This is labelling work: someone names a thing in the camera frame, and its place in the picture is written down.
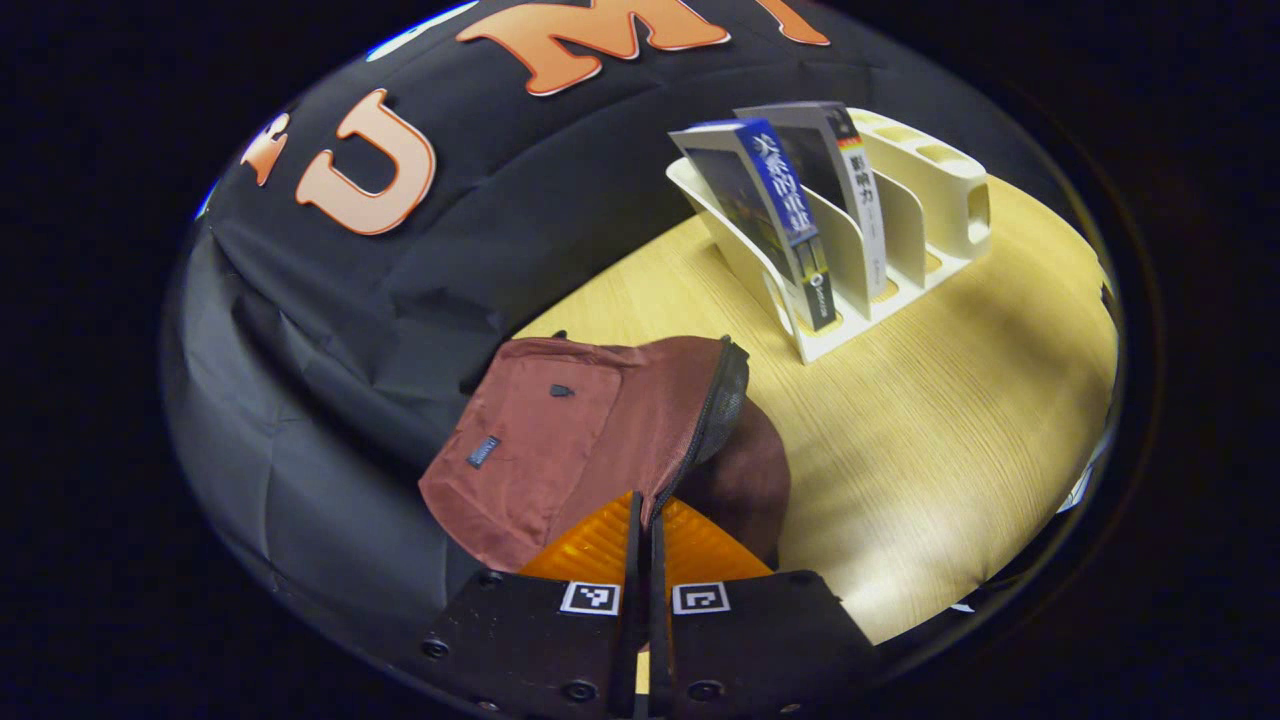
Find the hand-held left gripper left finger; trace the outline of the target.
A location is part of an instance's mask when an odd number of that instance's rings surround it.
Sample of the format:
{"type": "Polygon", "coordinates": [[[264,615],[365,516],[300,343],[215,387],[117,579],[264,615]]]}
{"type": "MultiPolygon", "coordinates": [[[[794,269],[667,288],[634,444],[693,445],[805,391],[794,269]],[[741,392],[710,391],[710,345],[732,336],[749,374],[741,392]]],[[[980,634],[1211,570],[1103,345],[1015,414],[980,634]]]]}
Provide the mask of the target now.
{"type": "Polygon", "coordinates": [[[420,644],[421,675],[498,719],[630,719],[636,703],[643,497],[561,537],[552,577],[476,571],[420,644]]]}

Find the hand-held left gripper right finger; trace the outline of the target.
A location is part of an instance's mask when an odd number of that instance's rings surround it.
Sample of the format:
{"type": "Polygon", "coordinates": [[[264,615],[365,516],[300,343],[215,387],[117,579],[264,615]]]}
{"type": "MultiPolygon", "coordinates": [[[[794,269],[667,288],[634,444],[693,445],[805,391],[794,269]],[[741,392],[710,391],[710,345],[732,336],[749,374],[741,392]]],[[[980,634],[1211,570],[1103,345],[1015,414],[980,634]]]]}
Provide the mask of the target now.
{"type": "Polygon", "coordinates": [[[649,553],[649,717],[822,719],[876,674],[876,647],[820,574],[772,571],[676,498],[649,553]]]}

